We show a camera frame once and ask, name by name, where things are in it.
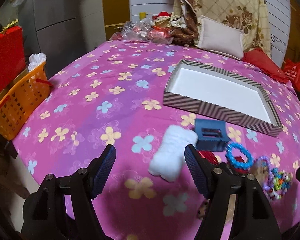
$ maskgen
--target white pillow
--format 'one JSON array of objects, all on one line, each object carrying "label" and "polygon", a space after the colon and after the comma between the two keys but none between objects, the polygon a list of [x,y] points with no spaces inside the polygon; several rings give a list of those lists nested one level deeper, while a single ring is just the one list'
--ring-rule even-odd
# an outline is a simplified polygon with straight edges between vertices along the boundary
[{"label": "white pillow", "polygon": [[223,23],[216,22],[205,16],[201,20],[201,33],[198,47],[200,49],[215,52],[237,60],[243,58],[242,37],[243,31]]}]

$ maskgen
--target striped box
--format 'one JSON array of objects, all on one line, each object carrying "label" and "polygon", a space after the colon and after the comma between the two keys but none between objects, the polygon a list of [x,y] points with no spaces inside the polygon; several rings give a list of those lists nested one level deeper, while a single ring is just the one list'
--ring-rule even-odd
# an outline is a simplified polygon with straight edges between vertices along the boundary
[{"label": "striped box", "polygon": [[[198,99],[193,99],[190,97],[178,95],[169,92],[170,87],[173,85],[174,78],[176,77],[178,71],[180,70],[180,67],[182,64],[190,65],[190,66],[195,66],[199,68],[203,68],[206,70],[214,71],[220,74],[223,74],[225,76],[235,78],[237,80],[240,80],[242,82],[245,82],[251,86],[254,86],[258,88],[267,104],[268,109],[270,109],[271,114],[274,119],[274,124],[260,120],[256,117],[243,114],[240,112],[237,112],[232,109],[228,109],[223,106],[218,106],[212,103],[208,103],[205,101],[201,101]],[[282,131],[282,123],[280,121],[280,118],[278,116],[278,113],[274,109],[274,105],[270,98],[268,97],[268,94],[264,90],[264,88],[257,82],[243,77],[241,75],[238,75],[236,73],[213,67],[211,65],[195,62],[195,61],[190,61],[190,60],[181,60],[178,63],[178,66],[174,69],[172,72],[172,75],[170,76],[165,90],[164,90],[164,95],[163,95],[163,104],[165,106],[171,106],[174,108],[179,108],[182,110],[186,110],[189,112],[193,112],[196,114],[202,114],[211,118],[219,119],[219,120],[224,120],[229,123],[237,124],[243,127],[246,127],[251,130],[255,130],[273,137],[276,137],[281,131]]]}]

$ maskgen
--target bedsheet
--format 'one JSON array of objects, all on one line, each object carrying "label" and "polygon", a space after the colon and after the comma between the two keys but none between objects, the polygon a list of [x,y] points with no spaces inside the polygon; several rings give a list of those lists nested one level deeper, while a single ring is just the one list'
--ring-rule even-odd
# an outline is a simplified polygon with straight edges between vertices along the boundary
[{"label": "bedsheet", "polygon": [[[152,43],[108,41],[50,79],[50,96],[13,140],[40,184],[44,176],[70,175],[114,144],[117,158],[93,205],[106,235],[115,240],[193,239],[203,201],[184,165],[174,183],[148,173],[148,165],[171,124],[192,128],[193,113],[162,105],[165,84],[180,59],[224,68],[260,82],[283,123],[277,138],[227,124],[229,137],[254,157],[266,155],[281,170],[300,166],[300,102],[291,83],[279,84],[260,69],[203,50]],[[225,153],[215,153],[225,161]],[[282,231],[300,220],[300,183],[271,203]],[[71,201],[66,198],[71,214]],[[230,225],[225,226],[227,239]]]}]

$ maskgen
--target orange plastic basket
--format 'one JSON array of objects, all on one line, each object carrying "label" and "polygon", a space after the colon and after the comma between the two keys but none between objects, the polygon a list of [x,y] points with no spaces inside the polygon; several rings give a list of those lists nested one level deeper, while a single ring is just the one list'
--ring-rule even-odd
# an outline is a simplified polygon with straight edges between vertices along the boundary
[{"label": "orange plastic basket", "polygon": [[15,84],[0,101],[0,134],[7,140],[17,136],[31,113],[50,94],[43,66],[36,67]]}]

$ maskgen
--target red cushion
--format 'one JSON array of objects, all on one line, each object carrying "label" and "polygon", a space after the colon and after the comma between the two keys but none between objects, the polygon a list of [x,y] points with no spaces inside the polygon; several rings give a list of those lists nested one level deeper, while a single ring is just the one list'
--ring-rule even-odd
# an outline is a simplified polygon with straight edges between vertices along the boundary
[{"label": "red cushion", "polygon": [[244,53],[242,61],[255,65],[261,71],[280,83],[287,83],[289,79],[282,70],[260,48]]}]

